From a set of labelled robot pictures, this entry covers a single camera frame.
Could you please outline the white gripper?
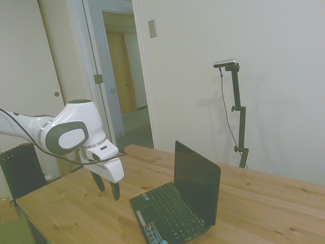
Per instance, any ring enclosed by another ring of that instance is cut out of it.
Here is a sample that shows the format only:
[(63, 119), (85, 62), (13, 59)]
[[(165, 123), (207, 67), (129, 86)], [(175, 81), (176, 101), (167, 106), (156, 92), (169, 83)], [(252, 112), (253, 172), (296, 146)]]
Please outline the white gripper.
[(81, 163), (86, 169), (91, 171), (91, 175), (101, 192), (105, 190), (105, 184), (101, 176), (109, 180), (115, 201), (120, 198), (120, 186), (118, 182), (124, 177), (121, 160), (119, 158), (112, 159), (118, 153), (117, 148), (89, 148), (79, 151)]

